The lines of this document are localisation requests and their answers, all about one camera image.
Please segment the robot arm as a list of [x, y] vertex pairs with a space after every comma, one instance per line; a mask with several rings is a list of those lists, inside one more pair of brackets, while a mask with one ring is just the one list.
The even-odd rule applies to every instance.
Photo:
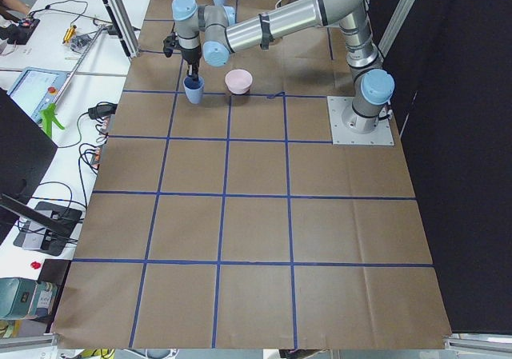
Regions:
[[163, 53], [171, 57], [179, 51], [195, 82], [201, 60], [221, 67], [231, 54], [254, 46], [268, 50], [272, 42], [289, 34], [337, 23], [355, 88], [350, 107], [342, 112], [343, 124], [356, 134], [368, 134], [382, 120], [380, 113], [395, 84], [383, 70], [373, 42], [366, 0], [298, 0], [243, 22], [235, 22], [230, 6], [199, 5], [196, 0], [173, 0], [171, 12], [174, 28], [163, 41]]

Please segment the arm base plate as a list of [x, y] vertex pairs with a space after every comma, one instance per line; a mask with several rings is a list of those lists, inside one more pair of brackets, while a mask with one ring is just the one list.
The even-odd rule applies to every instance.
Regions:
[[364, 134], [356, 132], [357, 121], [349, 120], [345, 112], [351, 109], [353, 97], [328, 96], [328, 113], [332, 143], [343, 146], [394, 146], [387, 108], [383, 107], [375, 120], [370, 119], [371, 127]]

